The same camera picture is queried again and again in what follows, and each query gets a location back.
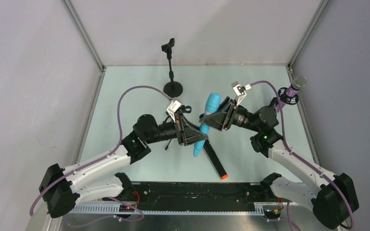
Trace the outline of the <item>small black tripod microphone stand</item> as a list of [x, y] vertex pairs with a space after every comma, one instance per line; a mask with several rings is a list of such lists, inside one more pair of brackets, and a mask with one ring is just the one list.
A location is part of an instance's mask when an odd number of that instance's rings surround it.
[[[182, 111], [183, 113], [185, 113], [185, 114], [189, 114], [189, 113], [191, 113], [192, 112], [192, 107], [191, 106], [184, 106], [184, 105], [182, 105], [182, 106], [180, 106], [180, 111]], [[171, 117], [169, 116], [169, 114], [168, 114], [168, 112], [166, 112], [166, 115], [167, 115], [167, 117], [164, 119], [164, 121], [162, 122], [163, 124], [166, 124], [167, 122], [168, 122], [168, 120], [171, 120], [171, 121], [173, 121], [173, 119], [171, 119]], [[168, 141], [168, 143], [167, 143], [167, 145], [165, 146], [165, 151], [167, 151], [168, 150], [168, 148], [169, 148], [169, 145], [170, 145], [170, 143], [171, 143], [171, 141], [172, 141], [172, 139], [170, 139], [169, 141]]]

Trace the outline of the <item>black microphone orange tip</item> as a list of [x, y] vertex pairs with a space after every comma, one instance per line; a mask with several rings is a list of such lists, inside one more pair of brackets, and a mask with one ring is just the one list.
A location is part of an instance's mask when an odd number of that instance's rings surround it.
[[218, 174], [221, 180], [225, 180], [228, 178], [228, 174], [223, 167], [219, 157], [217, 156], [213, 146], [211, 145], [209, 140], [205, 140], [203, 150], [205, 151], [206, 155], [208, 156], [210, 162], [212, 163], [213, 168], [215, 169], [216, 173]]

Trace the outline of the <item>black round-base microphone stand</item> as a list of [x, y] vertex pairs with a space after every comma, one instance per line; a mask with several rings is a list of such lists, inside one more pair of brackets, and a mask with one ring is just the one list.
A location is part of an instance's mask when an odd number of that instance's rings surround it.
[[166, 53], [169, 64], [169, 78], [170, 81], [165, 84], [163, 92], [168, 96], [175, 98], [183, 93], [183, 86], [177, 81], [174, 81], [174, 72], [172, 70], [172, 48], [175, 45], [175, 38], [171, 38], [168, 43], [163, 44], [161, 49]]

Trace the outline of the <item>black shock-mount tripod stand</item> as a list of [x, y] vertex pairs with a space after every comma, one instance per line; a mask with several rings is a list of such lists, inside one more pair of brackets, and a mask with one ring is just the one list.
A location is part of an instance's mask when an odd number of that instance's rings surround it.
[[298, 91], [292, 86], [280, 88], [277, 92], [278, 99], [274, 97], [269, 106], [278, 113], [285, 105], [296, 105], [299, 102]]

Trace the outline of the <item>purple glitter microphone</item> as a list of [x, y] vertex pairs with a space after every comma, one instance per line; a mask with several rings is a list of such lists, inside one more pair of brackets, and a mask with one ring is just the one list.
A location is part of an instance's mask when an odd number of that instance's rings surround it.
[[277, 92], [277, 97], [274, 97], [270, 102], [270, 107], [273, 107], [278, 113], [286, 105], [296, 105], [299, 102], [298, 91], [307, 83], [307, 79], [303, 76], [298, 76], [293, 79], [289, 87], [280, 88]]

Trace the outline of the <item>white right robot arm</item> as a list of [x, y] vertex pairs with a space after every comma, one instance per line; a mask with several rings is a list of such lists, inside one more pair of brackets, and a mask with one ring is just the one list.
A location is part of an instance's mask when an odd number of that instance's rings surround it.
[[279, 163], [296, 176], [292, 182], [273, 173], [261, 184], [276, 197], [288, 199], [308, 210], [327, 228], [335, 229], [359, 208], [352, 179], [345, 173], [337, 175], [309, 161], [287, 144], [275, 130], [278, 125], [274, 108], [263, 106], [255, 113], [236, 105], [226, 97], [215, 113], [200, 118], [200, 123], [222, 131], [238, 126], [256, 132], [250, 138], [255, 152]]

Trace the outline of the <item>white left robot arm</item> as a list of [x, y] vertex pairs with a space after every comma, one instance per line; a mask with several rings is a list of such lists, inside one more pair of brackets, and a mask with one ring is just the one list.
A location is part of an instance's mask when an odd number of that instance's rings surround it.
[[149, 144], [177, 139], [181, 146], [189, 146], [207, 138], [208, 135], [189, 122], [182, 111], [174, 114], [172, 122], [160, 125], [152, 115], [144, 114], [117, 148], [71, 166], [49, 166], [39, 192], [50, 217], [59, 218], [78, 204], [129, 193], [131, 181], [126, 174], [116, 171], [148, 155], [151, 152]]

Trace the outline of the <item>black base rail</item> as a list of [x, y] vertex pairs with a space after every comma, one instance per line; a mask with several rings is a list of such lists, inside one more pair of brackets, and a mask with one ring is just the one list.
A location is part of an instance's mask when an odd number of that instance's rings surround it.
[[149, 212], [257, 212], [280, 200], [259, 184], [135, 182], [116, 196]]

